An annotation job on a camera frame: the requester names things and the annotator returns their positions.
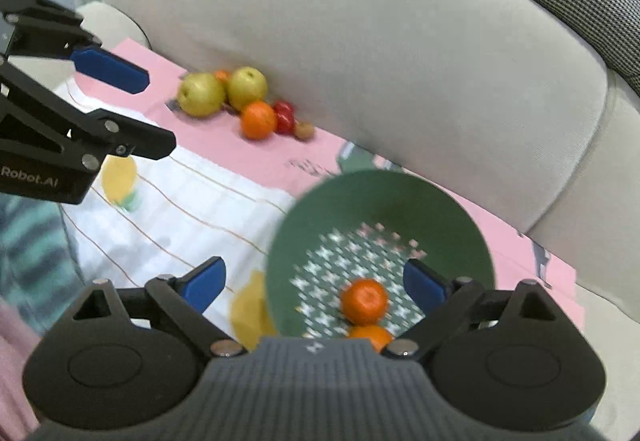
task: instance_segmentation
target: striped fabric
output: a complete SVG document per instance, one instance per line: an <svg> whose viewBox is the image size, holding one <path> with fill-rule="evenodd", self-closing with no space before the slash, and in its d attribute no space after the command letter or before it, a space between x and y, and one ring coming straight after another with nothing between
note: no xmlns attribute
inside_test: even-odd
<svg viewBox="0 0 640 441"><path fill-rule="evenodd" d="M43 334L83 285L59 205L0 194L0 296Z"/></svg>

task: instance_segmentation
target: tangerine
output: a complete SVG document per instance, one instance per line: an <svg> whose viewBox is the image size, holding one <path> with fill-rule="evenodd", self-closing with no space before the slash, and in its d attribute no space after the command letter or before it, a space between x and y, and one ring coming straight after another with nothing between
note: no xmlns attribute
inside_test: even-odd
<svg viewBox="0 0 640 441"><path fill-rule="evenodd" d="M354 326L347 338L368 338L377 353L394 339L391 333L381 326Z"/></svg>
<svg viewBox="0 0 640 441"><path fill-rule="evenodd" d="M370 278L354 281L342 292L342 314L357 326L377 324L386 313L388 297L384 286Z"/></svg>
<svg viewBox="0 0 640 441"><path fill-rule="evenodd" d="M265 139L276 130L276 126L276 113L264 101L248 104L240 116L240 127L247 139Z"/></svg>
<svg viewBox="0 0 640 441"><path fill-rule="evenodd" d="M223 84L228 84L229 78L231 78L231 72L226 69L218 69L218 71L214 72L213 75L219 79Z"/></svg>

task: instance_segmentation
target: small fruit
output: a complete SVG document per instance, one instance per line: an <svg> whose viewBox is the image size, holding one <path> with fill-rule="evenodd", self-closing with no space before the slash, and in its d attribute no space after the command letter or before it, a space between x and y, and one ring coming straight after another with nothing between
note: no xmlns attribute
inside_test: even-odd
<svg viewBox="0 0 640 441"><path fill-rule="evenodd" d="M102 166L102 189L111 204L130 207L137 198L138 167L132 156L108 156Z"/></svg>
<svg viewBox="0 0 640 441"><path fill-rule="evenodd" d="M226 100L223 83L213 74L187 74L176 96L180 108L189 116L207 117L219 111Z"/></svg>
<svg viewBox="0 0 640 441"><path fill-rule="evenodd" d="M347 338L368 338L377 353L394 339L389 331L380 326L354 326Z"/></svg>
<svg viewBox="0 0 640 441"><path fill-rule="evenodd" d="M242 133L248 139L265 139L276 130L276 113L264 101L254 101L244 108L240 116Z"/></svg>
<svg viewBox="0 0 640 441"><path fill-rule="evenodd" d="M231 106L242 112L250 103L263 100L269 87L267 79L258 69L242 67L231 75L226 84L226 90Z"/></svg>
<svg viewBox="0 0 640 441"><path fill-rule="evenodd" d="M308 121L299 121L293 129L293 134L300 141L309 141L316 135L316 128Z"/></svg>
<svg viewBox="0 0 640 441"><path fill-rule="evenodd" d="M342 292L342 314L357 326L377 324L385 316L388 297L384 286L370 278L359 278Z"/></svg>
<svg viewBox="0 0 640 441"><path fill-rule="evenodd" d="M218 69L218 71L214 72L213 75L225 84L225 87L229 82L229 78L231 78L231 73L226 69Z"/></svg>
<svg viewBox="0 0 640 441"><path fill-rule="evenodd" d="M289 101L278 100L273 104L273 110L276 111L276 114L293 114L295 110L293 109L293 105L289 103Z"/></svg>
<svg viewBox="0 0 640 441"><path fill-rule="evenodd" d="M293 129L296 127L296 120L293 117L293 114L290 114L288 112L278 112L277 110L275 111L275 113L276 119L278 120L276 133L286 135L293 134Z"/></svg>

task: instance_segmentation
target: sofa backrest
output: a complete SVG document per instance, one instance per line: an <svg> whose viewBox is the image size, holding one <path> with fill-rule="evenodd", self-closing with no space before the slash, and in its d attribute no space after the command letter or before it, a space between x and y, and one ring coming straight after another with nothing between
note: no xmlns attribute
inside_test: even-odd
<svg viewBox="0 0 640 441"><path fill-rule="evenodd" d="M529 0L104 0L194 70L257 67L330 132L527 231L594 134L598 55Z"/></svg>

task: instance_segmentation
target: blue gripper pad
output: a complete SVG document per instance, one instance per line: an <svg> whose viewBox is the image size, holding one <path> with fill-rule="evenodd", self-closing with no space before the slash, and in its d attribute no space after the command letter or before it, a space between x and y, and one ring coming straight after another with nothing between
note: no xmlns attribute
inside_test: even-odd
<svg viewBox="0 0 640 441"><path fill-rule="evenodd" d="M131 94L145 90L149 73L100 47L86 47L71 53L76 71Z"/></svg>
<svg viewBox="0 0 640 441"><path fill-rule="evenodd" d="M212 257L178 280L176 291L198 313L204 313L226 283L226 265L220 257Z"/></svg>
<svg viewBox="0 0 640 441"><path fill-rule="evenodd" d="M425 316L444 304L453 291L449 281L417 259L409 259L404 264L402 283Z"/></svg>

